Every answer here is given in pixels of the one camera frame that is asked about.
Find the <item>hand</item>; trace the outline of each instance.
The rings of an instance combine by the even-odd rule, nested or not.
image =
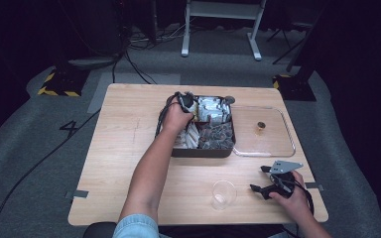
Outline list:
[[[163,121],[163,130],[173,131],[177,135],[185,129],[193,114],[185,113],[178,104],[176,97],[172,100],[172,103]]]
[[[305,186],[305,182],[303,181],[302,175],[295,171],[293,171],[292,173],[296,181],[298,181],[302,186]],[[289,198],[284,198],[277,192],[270,192],[269,195],[280,205],[282,205],[286,209],[289,216],[297,223],[299,223],[299,221],[302,221],[303,219],[313,217],[309,209],[305,192],[298,186],[295,186],[295,190],[292,196],[290,196]]]

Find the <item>black cable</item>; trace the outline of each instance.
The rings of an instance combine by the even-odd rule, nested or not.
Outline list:
[[[113,64],[113,67],[112,67],[112,79],[113,79],[113,83],[116,83],[116,78],[115,78],[116,76],[114,74],[114,69],[116,68],[116,65],[120,61],[120,59],[122,59],[121,56],[117,57],[115,63]]]
[[[167,99],[167,101],[166,101],[166,106],[161,110],[160,115],[159,115],[159,122],[157,123],[157,129],[156,129],[156,136],[155,136],[155,138],[156,138],[156,137],[159,135],[159,133],[160,133],[160,130],[161,130],[163,121],[164,121],[164,119],[165,119],[165,117],[166,117],[166,113],[167,113],[167,111],[169,110],[169,107],[172,106],[173,104],[179,104],[179,102],[173,102],[173,103],[172,103],[173,99],[174,99],[175,97],[177,97],[177,96],[178,96],[178,93],[177,93],[177,92],[175,93],[175,95],[170,96],[170,97]]]
[[[95,115],[97,115],[100,112],[101,109],[98,109],[96,112],[94,112],[82,125],[80,125],[76,130],[74,130],[66,139],[64,139],[60,144],[58,144],[52,151],[50,151],[47,155],[45,155],[41,160],[39,160],[35,165],[33,165],[11,188],[11,190],[8,192],[8,194],[5,196],[5,199],[2,201],[0,206],[0,215],[2,213],[2,210],[4,209],[5,204],[7,203],[9,197],[14,192],[14,190],[18,187],[18,185],[21,184],[21,182],[33,171],[35,170],[43,161],[45,161],[48,157],[50,157],[55,151],[57,151],[61,146],[64,145],[73,135],[76,134],[85,124],[91,120]]]
[[[138,75],[139,75],[145,82],[147,82],[148,84],[152,84],[152,83],[149,82],[149,81],[148,81],[142,74],[147,75],[148,77],[151,78],[151,80],[152,80],[155,84],[157,84],[157,82],[154,80],[153,77],[151,77],[151,76],[148,75],[147,73],[141,71],[141,70],[138,68],[138,66],[137,66],[135,63],[133,63],[133,62],[131,61],[131,58],[129,57],[128,51],[125,52],[125,55],[126,55],[126,59],[129,61],[129,63],[132,65],[132,67],[135,69],[135,71],[138,73]]]

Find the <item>yellow black tape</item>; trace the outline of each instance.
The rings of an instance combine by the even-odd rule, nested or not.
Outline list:
[[[61,79],[57,76],[56,70],[53,69],[51,73],[46,77],[45,82],[40,88],[38,94],[46,94],[51,96],[80,96],[82,87],[78,89],[67,89],[63,88],[64,85],[60,82]]]

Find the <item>gray carpet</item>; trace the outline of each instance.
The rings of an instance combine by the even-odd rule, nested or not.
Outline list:
[[[263,60],[255,61],[247,31],[197,32],[190,37],[188,58],[181,57],[182,39],[129,54],[146,73],[176,75],[182,85],[272,87],[272,76],[286,73],[292,55],[272,65],[287,45],[280,35],[266,43],[272,32],[259,32]],[[288,36],[293,44],[303,35]],[[108,66],[91,72],[81,97],[38,95],[50,70],[32,78],[26,88],[30,100],[0,128],[0,204],[17,180],[66,139],[67,131],[60,126],[73,120],[78,127],[90,117],[101,103],[101,96],[98,103],[95,97],[103,87],[100,79],[111,79]],[[123,59],[115,72],[120,77],[134,69]],[[323,225],[334,237],[381,237],[376,197],[344,143],[326,85],[316,73],[310,85],[317,102],[285,103],[317,181],[325,188],[321,194],[329,221]],[[67,223],[70,200],[65,195],[76,189],[97,119],[98,114],[20,183],[0,216],[0,237],[82,236],[85,227]]]

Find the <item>transparent container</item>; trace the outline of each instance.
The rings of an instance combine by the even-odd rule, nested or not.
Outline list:
[[[283,113],[274,107],[231,106],[236,143],[241,157],[291,157],[296,147]]]

